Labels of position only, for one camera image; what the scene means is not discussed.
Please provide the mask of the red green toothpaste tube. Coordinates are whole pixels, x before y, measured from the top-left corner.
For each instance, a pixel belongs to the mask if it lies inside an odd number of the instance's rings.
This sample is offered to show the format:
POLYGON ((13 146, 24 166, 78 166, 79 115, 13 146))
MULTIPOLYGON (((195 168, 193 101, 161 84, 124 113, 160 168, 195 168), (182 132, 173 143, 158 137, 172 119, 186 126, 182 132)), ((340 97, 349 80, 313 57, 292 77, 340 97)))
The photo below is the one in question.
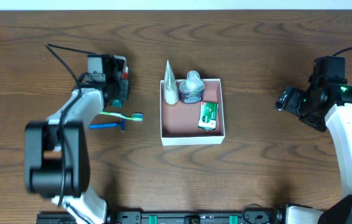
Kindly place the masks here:
POLYGON ((116 93, 115 99, 110 101, 111 106, 116 108, 122 108, 124 102, 129 97, 129 67, 126 65, 122 73, 117 73, 118 92, 116 93))

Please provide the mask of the green white toothbrush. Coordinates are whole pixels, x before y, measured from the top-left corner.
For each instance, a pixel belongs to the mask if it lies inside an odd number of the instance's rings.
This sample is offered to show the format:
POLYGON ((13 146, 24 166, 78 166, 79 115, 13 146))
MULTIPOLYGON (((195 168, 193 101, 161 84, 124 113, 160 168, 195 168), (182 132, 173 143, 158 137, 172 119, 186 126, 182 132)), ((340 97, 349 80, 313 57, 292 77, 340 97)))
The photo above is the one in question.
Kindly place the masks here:
POLYGON ((106 115, 106 116, 115 116, 115 117, 118 117, 121 119, 126 119, 126 120, 131 120, 131 121, 143 121, 144 120, 144 115, 142 113, 133 113, 131 116, 126 116, 121 113, 102 111, 102 112, 100 112, 100 114, 106 115))

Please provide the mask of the white Pantene tube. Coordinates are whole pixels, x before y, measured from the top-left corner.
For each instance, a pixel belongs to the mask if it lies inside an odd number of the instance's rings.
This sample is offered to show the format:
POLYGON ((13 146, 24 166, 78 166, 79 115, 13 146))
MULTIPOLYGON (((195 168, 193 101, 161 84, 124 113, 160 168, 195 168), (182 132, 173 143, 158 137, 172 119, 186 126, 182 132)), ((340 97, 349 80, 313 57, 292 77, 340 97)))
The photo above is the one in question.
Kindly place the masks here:
POLYGON ((178 103, 178 87, 169 60, 167 61, 164 75, 164 100, 168 105, 178 103))

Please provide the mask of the blue disposable razor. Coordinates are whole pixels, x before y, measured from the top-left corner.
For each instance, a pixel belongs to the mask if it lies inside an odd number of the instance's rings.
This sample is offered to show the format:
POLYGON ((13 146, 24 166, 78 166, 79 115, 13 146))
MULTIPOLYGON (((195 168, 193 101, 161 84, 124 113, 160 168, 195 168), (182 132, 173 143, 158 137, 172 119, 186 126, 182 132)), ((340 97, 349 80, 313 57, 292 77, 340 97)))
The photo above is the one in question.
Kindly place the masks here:
POLYGON ((117 128, 121 129, 123 133, 125 130, 125 119, 122 119, 119 122, 112 122, 112 123, 101 123, 101 124, 91 124, 89 125, 90 129, 107 129, 107 128, 117 128))

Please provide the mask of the green white soap packet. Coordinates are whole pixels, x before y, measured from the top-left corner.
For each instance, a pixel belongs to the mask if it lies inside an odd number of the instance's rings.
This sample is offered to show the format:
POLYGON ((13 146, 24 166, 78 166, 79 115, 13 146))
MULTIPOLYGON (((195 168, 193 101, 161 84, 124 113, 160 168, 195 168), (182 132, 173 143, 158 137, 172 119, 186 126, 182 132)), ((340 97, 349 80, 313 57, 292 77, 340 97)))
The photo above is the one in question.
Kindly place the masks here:
POLYGON ((205 130, 216 129, 217 113, 218 103, 202 101, 200 105, 198 127, 205 130))

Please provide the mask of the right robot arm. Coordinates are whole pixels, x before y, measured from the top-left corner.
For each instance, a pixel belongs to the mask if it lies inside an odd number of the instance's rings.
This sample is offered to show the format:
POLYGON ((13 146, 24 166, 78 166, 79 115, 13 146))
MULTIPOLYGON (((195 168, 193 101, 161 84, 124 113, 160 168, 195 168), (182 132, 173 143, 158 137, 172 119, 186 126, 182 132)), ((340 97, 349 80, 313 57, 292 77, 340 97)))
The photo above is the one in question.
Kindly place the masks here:
POLYGON ((301 122, 318 131, 330 132, 341 176, 342 196, 338 203, 324 212, 289 205, 285 222, 352 224, 352 86, 311 85, 306 91, 287 86, 274 107, 296 115, 301 122))

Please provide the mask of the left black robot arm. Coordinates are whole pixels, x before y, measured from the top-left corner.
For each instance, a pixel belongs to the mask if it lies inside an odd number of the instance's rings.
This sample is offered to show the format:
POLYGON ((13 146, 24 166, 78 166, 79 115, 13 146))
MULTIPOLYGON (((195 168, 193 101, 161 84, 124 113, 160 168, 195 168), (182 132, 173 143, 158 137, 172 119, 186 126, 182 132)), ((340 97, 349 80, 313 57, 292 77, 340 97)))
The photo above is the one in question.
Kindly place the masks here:
POLYGON ((70 99, 47 119, 25 126, 24 183, 77 223, 105 223, 107 203, 90 187, 85 132, 113 100, 127 99, 128 67, 118 55, 89 54, 87 64, 70 99))

